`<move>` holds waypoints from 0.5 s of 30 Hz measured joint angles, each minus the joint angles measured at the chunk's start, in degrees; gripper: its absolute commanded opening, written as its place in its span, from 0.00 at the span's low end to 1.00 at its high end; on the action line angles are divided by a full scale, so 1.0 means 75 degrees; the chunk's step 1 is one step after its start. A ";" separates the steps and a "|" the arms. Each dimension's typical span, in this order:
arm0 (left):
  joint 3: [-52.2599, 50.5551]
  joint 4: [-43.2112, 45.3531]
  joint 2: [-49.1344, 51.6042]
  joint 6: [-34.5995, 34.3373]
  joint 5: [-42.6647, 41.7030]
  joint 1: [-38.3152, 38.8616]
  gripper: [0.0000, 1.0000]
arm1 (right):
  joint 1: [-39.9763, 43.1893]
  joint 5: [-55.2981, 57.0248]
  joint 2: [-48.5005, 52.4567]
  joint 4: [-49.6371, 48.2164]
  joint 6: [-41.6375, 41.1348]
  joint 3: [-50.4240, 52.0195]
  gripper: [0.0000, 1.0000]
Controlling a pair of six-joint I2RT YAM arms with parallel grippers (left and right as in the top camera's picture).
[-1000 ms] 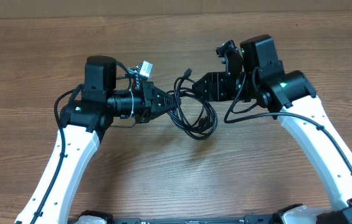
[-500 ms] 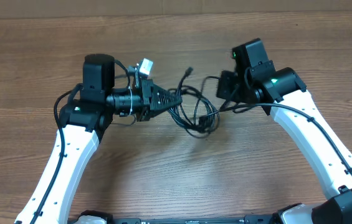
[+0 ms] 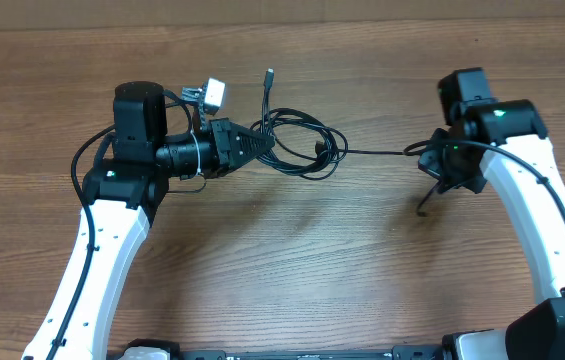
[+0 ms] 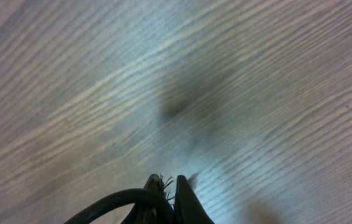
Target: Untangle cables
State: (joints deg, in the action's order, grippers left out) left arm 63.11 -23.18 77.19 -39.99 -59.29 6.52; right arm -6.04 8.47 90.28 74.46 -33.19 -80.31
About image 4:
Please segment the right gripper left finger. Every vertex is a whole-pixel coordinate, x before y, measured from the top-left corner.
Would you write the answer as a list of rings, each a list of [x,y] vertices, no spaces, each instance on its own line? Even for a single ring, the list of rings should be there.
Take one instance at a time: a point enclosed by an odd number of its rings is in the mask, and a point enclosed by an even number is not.
[[[163,175],[151,174],[144,185],[144,189],[154,192],[166,201],[170,200],[169,193],[165,188],[171,183],[171,178],[166,182],[163,181]],[[159,211],[144,203],[136,203],[121,222],[121,224],[164,224],[167,221],[159,214]]]

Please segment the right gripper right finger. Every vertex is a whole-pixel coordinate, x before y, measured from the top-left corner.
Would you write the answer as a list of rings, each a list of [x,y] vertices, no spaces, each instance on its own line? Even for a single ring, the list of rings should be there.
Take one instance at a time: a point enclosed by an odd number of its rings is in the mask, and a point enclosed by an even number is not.
[[[177,176],[174,198],[174,223],[214,224],[203,209],[184,175]]]

